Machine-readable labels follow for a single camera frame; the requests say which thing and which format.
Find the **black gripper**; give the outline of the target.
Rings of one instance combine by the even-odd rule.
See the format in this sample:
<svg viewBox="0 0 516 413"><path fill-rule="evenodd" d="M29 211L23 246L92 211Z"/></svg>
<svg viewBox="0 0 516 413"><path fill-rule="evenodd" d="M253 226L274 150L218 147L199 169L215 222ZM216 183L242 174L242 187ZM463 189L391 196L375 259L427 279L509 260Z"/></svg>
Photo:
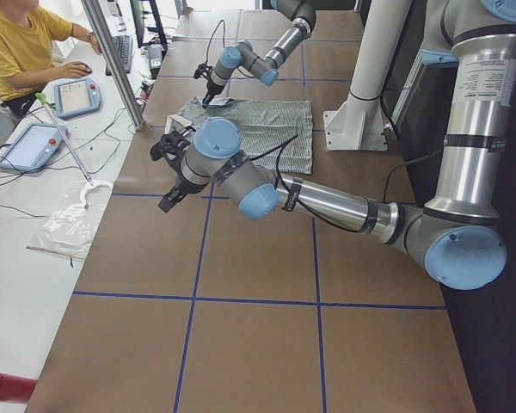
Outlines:
<svg viewBox="0 0 516 413"><path fill-rule="evenodd" d="M170 161L169 166L175 171L175 185L158 203L163 212L169 212L188 194L198 193L198 186L182 174L180 159Z"/></svg>
<svg viewBox="0 0 516 413"><path fill-rule="evenodd" d="M202 100L202 108L208 108L212 99L220 95L223 92L223 86L214 83L213 81L208 81L206 83L206 94Z"/></svg>

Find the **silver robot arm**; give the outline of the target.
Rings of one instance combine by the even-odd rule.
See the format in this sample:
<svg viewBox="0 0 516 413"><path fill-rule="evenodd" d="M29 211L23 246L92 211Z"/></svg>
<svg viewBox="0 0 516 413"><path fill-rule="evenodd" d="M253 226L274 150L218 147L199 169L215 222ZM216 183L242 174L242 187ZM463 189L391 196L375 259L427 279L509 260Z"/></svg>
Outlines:
<svg viewBox="0 0 516 413"><path fill-rule="evenodd" d="M316 7L312 1L272 1L272 6L287 17L292 25L274 44L273 48L260 57L247 40L240 40L234 46L226 46L218 62L211 67L201 64L193 77L207 79L207 92L201 106L207 108L215 96L220 95L233 72L242 67L266 86L271 86L279 77L279 68L290 54L304 40L309 39L316 25Z"/></svg>
<svg viewBox="0 0 516 413"><path fill-rule="evenodd" d="M266 170L242 150L237 126L212 117L163 135L150 149L175 171L160 201L172 209L214 183L249 219L276 206L372 234L457 290L483 287L507 263L491 204L516 81L516 1L431 1L422 60L457 67L434 197L424 207L386 203Z"/></svg>

